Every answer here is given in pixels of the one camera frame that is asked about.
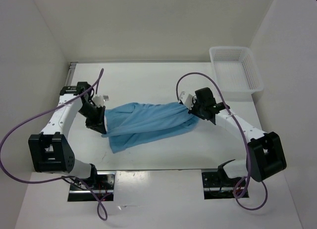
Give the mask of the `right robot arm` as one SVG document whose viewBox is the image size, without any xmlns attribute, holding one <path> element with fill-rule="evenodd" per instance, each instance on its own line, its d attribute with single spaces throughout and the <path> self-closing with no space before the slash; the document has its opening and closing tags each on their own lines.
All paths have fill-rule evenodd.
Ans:
<svg viewBox="0 0 317 229">
<path fill-rule="evenodd" d="M 250 177 L 261 182 L 286 169 L 287 163 L 280 137 L 264 132 L 239 117 L 228 104 L 217 102 L 210 88 L 195 91 L 195 95 L 181 92 L 179 100 L 190 114 L 222 127 L 242 140 L 247 148 L 245 160 L 229 160 L 218 166 L 217 180 L 223 186 L 234 179 Z"/>
</svg>

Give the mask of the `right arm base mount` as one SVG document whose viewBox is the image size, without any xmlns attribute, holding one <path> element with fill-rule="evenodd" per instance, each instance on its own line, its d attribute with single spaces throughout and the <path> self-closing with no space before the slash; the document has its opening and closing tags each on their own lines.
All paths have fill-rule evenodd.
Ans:
<svg viewBox="0 0 317 229">
<path fill-rule="evenodd" d="M 221 178 L 217 169 L 202 170 L 201 175 L 205 200 L 234 198 L 233 188 L 241 179 L 240 177 Z"/>
</svg>

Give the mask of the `light blue shorts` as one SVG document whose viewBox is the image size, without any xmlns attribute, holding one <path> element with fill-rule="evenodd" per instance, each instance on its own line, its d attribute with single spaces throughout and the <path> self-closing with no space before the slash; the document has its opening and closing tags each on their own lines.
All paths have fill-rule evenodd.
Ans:
<svg viewBox="0 0 317 229">
<path fill-rule="evenodd" d="M 199 118 L 188 109 L 168 104 L 127 103 L 105 111 L 106 134 L 112 152 L 186 134 L 195 129 Z"/>
</svg>

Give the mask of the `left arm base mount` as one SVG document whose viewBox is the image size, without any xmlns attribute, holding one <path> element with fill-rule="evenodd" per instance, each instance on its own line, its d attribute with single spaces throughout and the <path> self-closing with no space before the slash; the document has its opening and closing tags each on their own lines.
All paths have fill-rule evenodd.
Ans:
<svg viewBox="0 0 317 229">
<path fill-rule="evenodd" d="M 89 185 L 95 195 L 102 201 L 113 201 L 115 186 L 115 171 L 98 171 L 97 182 Z M 69 180 L 72 184 L 69 187 L 68 202 L 92 202 L 96 201 L 85 185 L 78 180 Z"/>
</svg>

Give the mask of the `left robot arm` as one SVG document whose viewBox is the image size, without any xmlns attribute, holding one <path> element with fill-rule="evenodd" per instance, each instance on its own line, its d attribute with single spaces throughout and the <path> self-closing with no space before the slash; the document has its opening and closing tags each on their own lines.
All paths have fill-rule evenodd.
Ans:
<svg viewBox="0 0 317 229">
<path fill-rule="evenodd" d="M 85 117 L 85 126 L 106 134 L 105 106 L 93 100 L 88 82 L 64 86 L 59 94 L 58 109 L 39 134 L 32 134 L 28 145 L 36 172 L 61 173 L 81 179 L 87 189 L 97 187 L 99 177 L 93 164 L 75 158 L 68 135 L 77 114 Z"/>
</svg>

